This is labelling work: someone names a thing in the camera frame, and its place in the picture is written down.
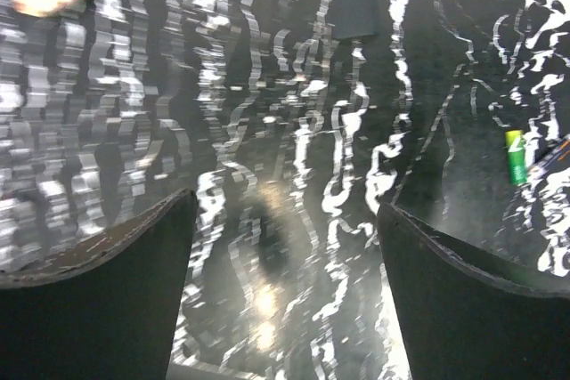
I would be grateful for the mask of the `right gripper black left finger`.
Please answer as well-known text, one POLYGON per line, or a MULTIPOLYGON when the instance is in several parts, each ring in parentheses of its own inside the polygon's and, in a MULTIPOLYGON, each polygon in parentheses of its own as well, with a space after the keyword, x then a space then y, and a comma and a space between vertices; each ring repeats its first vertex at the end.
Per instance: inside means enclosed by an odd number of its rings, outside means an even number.
POLYGON ((182 189, 3 274, 2 378, 165 378, 197 211, 182 189))

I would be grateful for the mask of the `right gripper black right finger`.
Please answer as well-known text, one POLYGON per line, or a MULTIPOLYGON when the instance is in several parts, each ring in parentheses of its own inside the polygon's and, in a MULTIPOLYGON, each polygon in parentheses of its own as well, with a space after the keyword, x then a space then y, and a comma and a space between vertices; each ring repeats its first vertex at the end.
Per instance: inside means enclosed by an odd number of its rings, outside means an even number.
POLYGON ((442 233, 397 206, 379 243, 415 379, 567 379, 569 283, 442 233))

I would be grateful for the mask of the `black battery cover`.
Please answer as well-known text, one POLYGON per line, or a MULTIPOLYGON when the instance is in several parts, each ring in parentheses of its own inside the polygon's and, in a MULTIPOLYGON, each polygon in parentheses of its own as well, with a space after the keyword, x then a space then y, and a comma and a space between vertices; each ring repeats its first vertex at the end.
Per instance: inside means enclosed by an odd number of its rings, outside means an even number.
POLYGON ((372 36, 378 32, 378 0, 331 0, 328 21, 335 40, 372 36))

